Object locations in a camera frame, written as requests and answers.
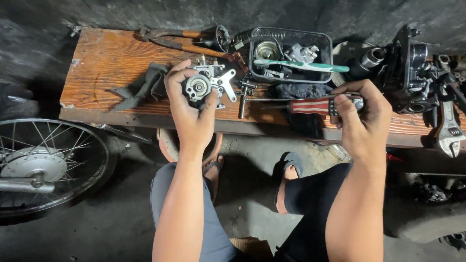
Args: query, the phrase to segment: toothbrush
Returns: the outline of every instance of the toothbrush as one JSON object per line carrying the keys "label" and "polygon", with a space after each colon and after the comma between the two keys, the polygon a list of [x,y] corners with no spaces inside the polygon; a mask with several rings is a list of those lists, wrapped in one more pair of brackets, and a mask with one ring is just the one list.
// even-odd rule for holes
{"label": "toothbrush", "polygon": [[304,62],[292,62],[292,61],[276,61],[268,59],[257,59],[254,60],[254,65],[257,69],[268,68],[269,65],[284,65],[292,68],[309,70],[309,71],[319,71],[319,72],[337,72],[337,73],[346,73],[350,69],[347,66],[338,66],[338,65],[327,65],[319,63],[304,63]]}

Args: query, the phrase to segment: dark wall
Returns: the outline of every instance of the dark wall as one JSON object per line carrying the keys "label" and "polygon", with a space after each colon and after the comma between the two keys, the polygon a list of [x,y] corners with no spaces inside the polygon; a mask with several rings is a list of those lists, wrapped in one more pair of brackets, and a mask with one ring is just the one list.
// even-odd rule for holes
{"label": "dark wall", "polygon": [[76,45],[67,25],[135,30],[141,25],[232,32],[293,28],[387,44],[405,23],[433,52],[466,52],[464,0],[3,0],[0,79],[60,90]]}

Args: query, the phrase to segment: sandal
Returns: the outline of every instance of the sandal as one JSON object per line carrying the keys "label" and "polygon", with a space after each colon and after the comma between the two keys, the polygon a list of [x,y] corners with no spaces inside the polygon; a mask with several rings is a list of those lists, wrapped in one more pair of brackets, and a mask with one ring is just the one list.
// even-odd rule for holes
{"label": "sandal", "polygon": [[211,163],[209,163],[208,165],[206,165],[202,171],[202,176],[204,177],[204,181],[206,182],[206,185],[207,185],[207,189],[209,189],[209,192],[210,192],[210,200],[212,200],[213,202],[213,184],[212,184],[212,181],[210,181],[210,179],[208,179],[207,177],[205,177],[205,175],[207,174],[207,172],[209,172],[212,167],[216,166],[217,167],[217,171],[219,172],[219,176],[220,176],[220,172],[223,168],[223,163],[220,163],[218,161],[213,161]]}
{"label": "sandal", "polygon": [[[303,166],[302,166],[302,159],[297,153],[295,153],[295,152],[285,152],[280,158],[280,163],[283,165],[283,167],[279,169],[279,171],[281,172],[281,176],[280,176],[281,178],[283,178],[283,176],[285,175],[285,170],[290,165],[295,167],[296,174],[298,175],[298,178],[302,178],[302,172],[303,172],[304,169],[303,169]],[[276,210],[276,206],[277,206],[278,191],[280,189],[280,184],[281,184],[281,179],[280,179],[280,183],[278,184],[277,190],[275,192],[275,199],[274,199],[275,210],[274,211],[276,211],[276,212],[278,212],[278,210]]]}

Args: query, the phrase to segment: black plastic tray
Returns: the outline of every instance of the black plastic tray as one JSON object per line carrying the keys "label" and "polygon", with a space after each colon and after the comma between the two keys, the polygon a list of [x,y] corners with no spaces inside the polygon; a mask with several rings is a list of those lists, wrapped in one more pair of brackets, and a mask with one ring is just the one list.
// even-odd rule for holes
{"label": "black plastic tray", "polygon": [[[254,28],[251,36],[272,36],[284,46],[284,50],[295,43],[303,47],[315,45],[319,48],[316,63],[333,64],[332,40],[329,36],[322,33],[306,32],[283,28]],[[259,43],[251,42],[249,47],[249,68],[255,80],[265,83],[327,83],[332,79],[329,72],[302,71],[300,74],[292,74],[290,78],[278,78],[263,76],[261,69],[255,69],[253,66],[254,45]]]}

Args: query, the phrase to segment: black pants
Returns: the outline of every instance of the black pants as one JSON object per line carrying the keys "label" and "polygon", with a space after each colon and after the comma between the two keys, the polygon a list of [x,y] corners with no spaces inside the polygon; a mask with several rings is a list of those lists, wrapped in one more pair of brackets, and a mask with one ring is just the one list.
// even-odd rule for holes
{"label": "black pants", "polygon": [[[176,163],[165,165],[157,171],[152,181],[151,207],[156,228],[175,167]],[[303,217],[283,245],[278,248],[274,256],[275,261],[329,260],[325,246],[325,225],[333,200],[350,168],[350,164],[338,164],[322,173],[293,179],[286,184],[287,211],[290,214],[301,214]],[[204,234],[199,261],[227,262],[245,259],[223,230],[204,182]]]}

